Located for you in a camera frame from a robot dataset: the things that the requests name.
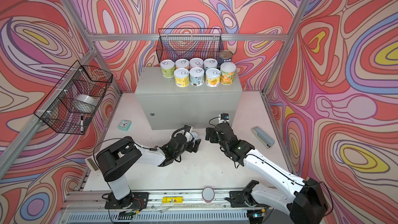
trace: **cabinet top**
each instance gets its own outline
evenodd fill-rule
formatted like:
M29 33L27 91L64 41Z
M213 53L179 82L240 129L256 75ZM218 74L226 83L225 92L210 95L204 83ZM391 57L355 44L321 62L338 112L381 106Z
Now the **cabinet top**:
M241 93L242 86L236 73L234 82L230 85L219 84L209 87L203 84L199 87L189 84L187 87L177 87L174 77L162 76L160 67L143 67L140 79L135 90L136 95L186 95L186 94L218 94Z

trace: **perforated metal strip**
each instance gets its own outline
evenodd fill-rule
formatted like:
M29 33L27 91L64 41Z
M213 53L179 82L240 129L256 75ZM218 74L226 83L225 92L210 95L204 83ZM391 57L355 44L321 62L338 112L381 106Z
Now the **perforated metal strip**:
M119 217L119 213L112 213L113 222L154 222L154 221L218 221L218 220L248 220L244 210L220 211L142 211L133 217ZM108 212L72 212L67 223L109 223Z

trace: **gray metal cabinet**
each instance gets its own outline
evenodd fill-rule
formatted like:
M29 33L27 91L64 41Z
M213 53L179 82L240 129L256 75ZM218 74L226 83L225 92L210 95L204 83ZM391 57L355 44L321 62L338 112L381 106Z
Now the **gray metal cabinet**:
M209 120L223 112L229 114L232 125L241 93L237 74L231 85L177 87L174 78L162 76L160 67L144 67L135 91L152 130L178 129L185 124L209 127Z

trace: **teal clock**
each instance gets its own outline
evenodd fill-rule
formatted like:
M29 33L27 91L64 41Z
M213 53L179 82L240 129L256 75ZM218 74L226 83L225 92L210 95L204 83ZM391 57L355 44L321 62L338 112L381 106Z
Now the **teal clock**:
M131 121L122 120L118 126L120 130L127 131L131 126Z

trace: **can lid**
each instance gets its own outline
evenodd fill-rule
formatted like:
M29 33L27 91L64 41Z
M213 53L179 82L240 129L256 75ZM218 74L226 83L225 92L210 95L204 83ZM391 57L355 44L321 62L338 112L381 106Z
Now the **can lid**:
M218 57L221 57L223 59L229 59L232 58L233 53L229 50L222 50L218 53Z
M203 60L202 60L201 58L192 58L192 59L189 61L189 64L190 64L192 67L199 67L199 66L202 66Z
M187 59L178 59L176 61L177 67L187 67L189 65L189 61Z
M233 62L224 62L220 65L220 70L227 73L235 72L236 65Z
M191 68L191 70L189 71L189 74L193 77L199 77L205 74L205 70L201 67L194 67Z
M177 78L185 78L189 75L189 71L186 68L179 68L174 71L174 76Z
M171 68L174 67L174 62L172 60L164 60L160 63L160 66L165 69Z
M204 62L203 62L203 64L206 66L206 67L217 67L217 60L216 59L213 59L213 58L208 58L208 59L206 59Z
M220 72L220 70L218 70L216 68L209 68L208 70L206 70L206 75L207 75L207 77L210 77L210 78L216 78L221 75L221 72Z

